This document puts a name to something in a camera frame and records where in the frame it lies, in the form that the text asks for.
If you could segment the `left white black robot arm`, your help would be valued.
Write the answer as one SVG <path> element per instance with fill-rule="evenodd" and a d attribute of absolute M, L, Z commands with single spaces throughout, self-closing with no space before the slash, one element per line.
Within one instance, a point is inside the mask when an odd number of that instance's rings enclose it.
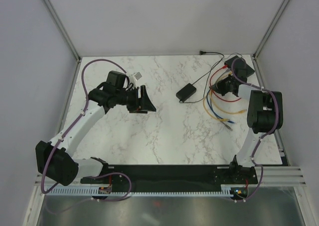
<path fill-rule="evenodd" d="M 73 155 L 89 130 L 115 106 L 126 106 L 129 113 L 156 111 L 146 87 L 137 86 L 140 78 L 140 73 L 127 76 L 117 71 L 109 72 L 106 81 L 87 93 L 85 106 L 74 121 L 48 142 L 37 144 L 39 173 L 63 186 L 84 177 L 105 183 L 109 178 L 109 171 L 104 168 L 105 161 L 97 157 L 74 159 Z"/>

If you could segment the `black network switch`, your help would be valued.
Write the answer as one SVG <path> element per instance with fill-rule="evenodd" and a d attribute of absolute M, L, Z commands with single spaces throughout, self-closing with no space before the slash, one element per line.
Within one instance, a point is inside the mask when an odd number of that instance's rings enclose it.
<path fill-rule="evenodd" d="M 235 55 L 234 57 L 226 60 L 224 62 L 227 68 L 231 69 L 233 66 L 233 70 L 235 75 L 239 78 L 248 78 L 255 73 L 255 71 L 239 56 Z"/>

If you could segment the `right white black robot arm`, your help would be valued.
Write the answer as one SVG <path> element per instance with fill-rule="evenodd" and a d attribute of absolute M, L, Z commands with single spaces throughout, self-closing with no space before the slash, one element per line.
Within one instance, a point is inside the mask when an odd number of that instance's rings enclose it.
<path fill-rule="evenodd" d="M 234 156 L 225 173 L 233 183 L 255 178 L 255 167 L 262 167 L 256 162 L 264 138 L 273 134 L 283 125 L 283 97 L 281 92 L 270 91 L 248 83 L 250 67 L 246 61 L 235 56 L 225 62 L 231 75 L 210 87 L 224 96 L 227 93 L 249 101 L 247 109 L 246 139 L 240 151 Z"/>

